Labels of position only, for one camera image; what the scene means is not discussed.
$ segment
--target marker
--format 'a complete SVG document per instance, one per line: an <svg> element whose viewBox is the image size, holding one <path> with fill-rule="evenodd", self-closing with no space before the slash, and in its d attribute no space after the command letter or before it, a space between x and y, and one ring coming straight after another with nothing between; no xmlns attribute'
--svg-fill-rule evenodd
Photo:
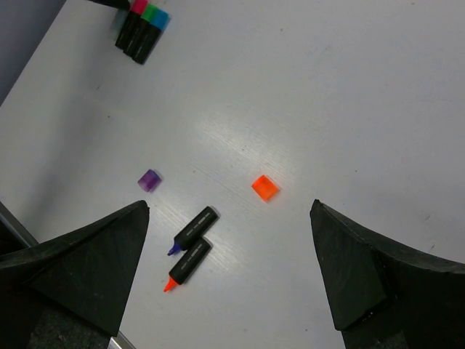
<svg viewBox="0 0 465 349"><path fill-rule="evenodd" d="M118 38L116 39L115 46L124 49L128 44L129 37L131 36L132 31L134 30L137 21L140 19L140 15L144 12L145 7L147 6L147 0L136 0L129 13L124 21L123 27L119 32Z"/></svg>
<svg viewBox="0 0 465 349"><path fill-rule="evenodd" d="M145 31L150 26L150 21L156 12L157 6L155 5L148 4L147 7L145 7L142 16L140 16L139 20L134 26L134 30L129 37L128 44L124 49L124 53L126 53L128 56L131 57L136 51L137 47L139 47L140 40L142 39Z"/></svg>
<svg viewBox="0 0 465 349"><path fill-rule="evenodd" d="M200 265L210 249L211 245L204 238L199 238L189 251L184 253L184 256L181 257L173 269L169 271L169 280L164 292L168 292L174 287L183 284L198 265Z"/></svg>
<svg viewBox="0 0 465 349"><path fill-rule="evenodd" d="M134 62L144 64L148 55L152 52L153 47L156 45L160 35L168 25L169 15L158 9L155 16L150 21L150 26L145 31L144 36L141 38L136 52L132 55Z"/></svg>
<svg viewBox="0 0 465 349"><path fill-rule="evenodd" d="M175 237L174 245L169 250L168 256L176 254L179 251L185 251L190 247L211 227L217 220L217 213L207 206L203 211L190 221Z"/></svg>

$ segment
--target white table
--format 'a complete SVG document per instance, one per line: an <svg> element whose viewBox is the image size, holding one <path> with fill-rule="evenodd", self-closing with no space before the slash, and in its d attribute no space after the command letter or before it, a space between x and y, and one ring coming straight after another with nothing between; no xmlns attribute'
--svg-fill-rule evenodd
<svg viewBox="0 0 465 349"><path fill-rule="evenodd" d="M121 326L137 349L343 348L315 198L465 262L463 0L161 6L140 66L110 40L115 10L68 0L0 109L0 201L39 241L148 202ZM268 204L261 174L282 188ZM172 238L207 204L214 248L164 294Z"/></svg>

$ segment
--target blue marker cap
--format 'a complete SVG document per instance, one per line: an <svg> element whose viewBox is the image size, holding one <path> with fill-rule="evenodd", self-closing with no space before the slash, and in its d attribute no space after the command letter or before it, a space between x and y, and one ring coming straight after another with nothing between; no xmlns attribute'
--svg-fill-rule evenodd
<svg viewBox="0 0 465 349"><path fill-rule="evenodd" d="M181 251L181 246L175 242L173 247L169 250L168 256L176 254L179 251Z"/></svg>
<svg viewBox="0 0 465 349"><path fill-rule="evenodd" d="M160 31L164 31L166 26L168 25L169 15L161 9L155 13L150 24L160 29Z"/></svg>

